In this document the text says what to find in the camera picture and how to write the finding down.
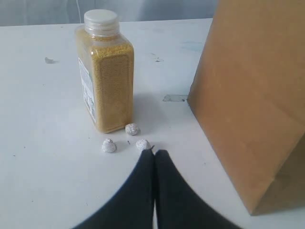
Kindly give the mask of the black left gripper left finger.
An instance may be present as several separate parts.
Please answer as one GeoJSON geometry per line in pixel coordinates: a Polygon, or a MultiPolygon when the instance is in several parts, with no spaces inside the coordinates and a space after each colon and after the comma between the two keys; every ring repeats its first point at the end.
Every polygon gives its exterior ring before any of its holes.
{"type": "Polygon", "coordinates": [[[154,155],[143,150],[133,171],[99,210],[76,229],[152,229],[154,211],[154,155]]]}

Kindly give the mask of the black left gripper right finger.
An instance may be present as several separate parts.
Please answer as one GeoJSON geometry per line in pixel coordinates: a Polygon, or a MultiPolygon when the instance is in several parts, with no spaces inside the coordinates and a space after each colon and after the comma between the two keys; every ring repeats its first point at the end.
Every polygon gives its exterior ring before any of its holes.
{"type": "Polygon", "coordinates": [[[187,184],[166,150],[154,156],[155,203],[159,229],[237,229],[187,184]]]}

